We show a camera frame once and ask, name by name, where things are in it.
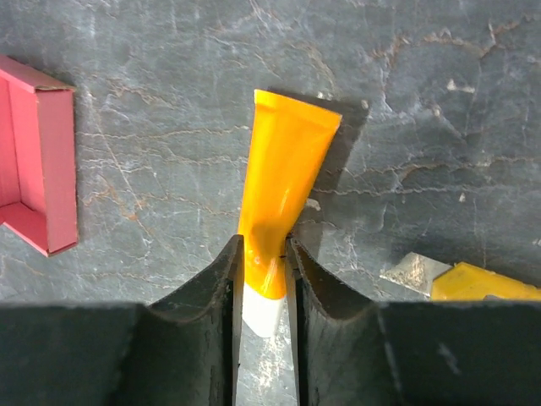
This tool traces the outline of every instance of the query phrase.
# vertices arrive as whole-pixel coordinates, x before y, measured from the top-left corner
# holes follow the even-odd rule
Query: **yellow object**
[[[461,262],[434,280],[430,297],[432,300],[541,300],[541,289]]]
[[[314,185],[342,116],[255,91],[255,116],[238,233],[245,282],[267,299],[286,295],[285,238]]]

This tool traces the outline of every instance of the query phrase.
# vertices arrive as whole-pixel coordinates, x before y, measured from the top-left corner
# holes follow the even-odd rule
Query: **red box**
[[[44,255],[77,244],[74,88],[0,55],[0,224]]]

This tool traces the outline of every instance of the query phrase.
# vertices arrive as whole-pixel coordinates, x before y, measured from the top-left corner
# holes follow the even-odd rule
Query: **table surface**
[[[342,112],[301,219],[374,299],[410,251],[541,282],[537,0],[13,0],[0,52],[77,87],[80,244],[0,230],[0,299],[151,302],[235,233],[254,88]],[[290,337],[244,328],[238,404],[295,404]]]

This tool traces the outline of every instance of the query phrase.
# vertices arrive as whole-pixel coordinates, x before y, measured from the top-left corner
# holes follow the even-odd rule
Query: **white tube cap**
[[[267,299],[258,294],[247,283],[244,284],[243,320],[250,329],[262,338],[276,334],[285,297]]]

